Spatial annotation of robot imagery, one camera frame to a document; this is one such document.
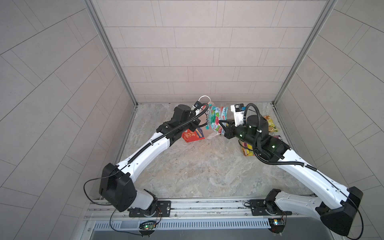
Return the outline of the red paper gift bag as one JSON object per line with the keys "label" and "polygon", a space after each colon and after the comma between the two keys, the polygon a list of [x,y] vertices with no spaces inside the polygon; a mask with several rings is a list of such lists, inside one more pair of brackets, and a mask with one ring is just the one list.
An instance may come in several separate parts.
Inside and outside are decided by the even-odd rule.
{"label": "red paper gift bag", "polygon": [[[215,106],[215,104],[211,101],[211,98],[209,96],[201,96],[198,101],[201,103],[208,103]],[[201,122],[194,132],[191,132],[190,130],[185,130],[182,133],[182,138],[185,140],[186,143],[196,142],[200,140],[210,140],[213,137],[220,135],[217,132],[214,132],[212,130],[206,130],[207,121],[208,121],[207,117],[208,117],[208,110],[204,113],[204,115],[199,117]]]}

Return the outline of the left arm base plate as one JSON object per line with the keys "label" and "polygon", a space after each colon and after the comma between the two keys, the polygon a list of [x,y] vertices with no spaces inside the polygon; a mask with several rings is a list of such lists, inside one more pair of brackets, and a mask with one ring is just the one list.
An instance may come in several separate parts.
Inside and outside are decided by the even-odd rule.
{"label": "left arm base plate", "polygon": [[171,201],[157,201],[156,204],[152,204],[147,210],[140,208],[130,208],[130,218],[154,218],[154,217],[169,217],[171,211]]}

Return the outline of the teal candy packet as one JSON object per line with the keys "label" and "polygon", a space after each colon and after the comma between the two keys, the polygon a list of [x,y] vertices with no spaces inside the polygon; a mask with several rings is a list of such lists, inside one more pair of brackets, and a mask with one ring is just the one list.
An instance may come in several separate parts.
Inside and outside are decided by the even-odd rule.
{"label": "teal candy packet", "polygon": [[218,134],[224,134],[225,131],[220,125],[220,120],[228,119],[228,107],[215,107],[212,104],[209,104],[209,106],[210,108],[208,110],[206,130],[212,130]]}

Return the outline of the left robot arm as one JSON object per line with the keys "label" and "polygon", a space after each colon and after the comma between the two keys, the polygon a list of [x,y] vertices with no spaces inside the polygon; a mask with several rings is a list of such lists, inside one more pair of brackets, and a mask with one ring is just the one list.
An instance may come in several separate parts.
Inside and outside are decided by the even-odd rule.
{"label": "left robot arm", "polygon": [[183,132],[196,130],[200,125],[199,118],[208,110],[209,104],[200,102],[192,108],[176,106],[172,118],[161,124],[140,149],[117,165],[104,167],[99,194],[119,212],[134,208],[152,215],[156,209],[156,196],[146,190],[137,190],[134,182],[159,154],[182,137]]}

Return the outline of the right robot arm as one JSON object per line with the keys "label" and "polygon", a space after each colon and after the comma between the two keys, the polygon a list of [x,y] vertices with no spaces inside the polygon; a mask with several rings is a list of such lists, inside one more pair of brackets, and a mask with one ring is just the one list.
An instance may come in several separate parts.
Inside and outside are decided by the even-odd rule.
{"label": "right robot arm", "polygon": [[314,196],[302,196],[273,189],[262,208],[269,215],[298,213],[321,221],[332,232],[349,237],[363,192],[346,187],[324,175],[301,158],[288,144],[269,133],[268,121],[253,104],[231,106],[233,120],[219,120],[227,139],[237,138],[262,163],[277,166],[309,188]]}

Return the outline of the orange candy packet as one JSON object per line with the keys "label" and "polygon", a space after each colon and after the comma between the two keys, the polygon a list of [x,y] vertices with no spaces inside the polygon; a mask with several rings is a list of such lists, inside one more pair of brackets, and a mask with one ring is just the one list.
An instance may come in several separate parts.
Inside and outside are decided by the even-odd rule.
{"label": "orange candy packet", "polygon": [[250,157],[255,155],[252,146],[248,143],[241,143],[241,148],[244,156]]}

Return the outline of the yellow snack packet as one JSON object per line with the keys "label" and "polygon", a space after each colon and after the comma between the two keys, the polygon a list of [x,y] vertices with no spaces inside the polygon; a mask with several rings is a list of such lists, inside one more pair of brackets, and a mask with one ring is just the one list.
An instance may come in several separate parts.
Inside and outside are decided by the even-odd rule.
{"label": "yellow snack packet", "polygon": [[276,125],[275,125],[273,119],[271,118],[271,116],[266,115],[266,116],[264,116],[264,119],[268,122],[268,127],[269,127],[269,132],[270,133],[278,132],[278,128],[276,127]]}

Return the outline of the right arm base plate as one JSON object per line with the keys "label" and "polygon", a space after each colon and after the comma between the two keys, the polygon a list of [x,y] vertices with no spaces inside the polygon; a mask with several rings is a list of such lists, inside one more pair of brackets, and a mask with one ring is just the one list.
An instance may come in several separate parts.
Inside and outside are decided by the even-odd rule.
{"label": "right arm base plate", "polygon": [[261,200],[249,200],[244,203],[246,208],[251,209],[253,216],[282,216],[292,215],[290,211],[282,211],[275,202]]}

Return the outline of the purple pink candy packet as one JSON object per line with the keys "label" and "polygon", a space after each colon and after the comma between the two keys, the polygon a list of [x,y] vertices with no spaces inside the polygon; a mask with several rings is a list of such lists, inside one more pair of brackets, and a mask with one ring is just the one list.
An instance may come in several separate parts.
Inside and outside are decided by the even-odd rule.
{"label": "purple pink candy packet", "polygon": [[283,138],[280,136],[280,135],[276,135],[276,136],[273,136],[274,138],[277,138],[277,139],[279,139],[279,140],[283,140]]}

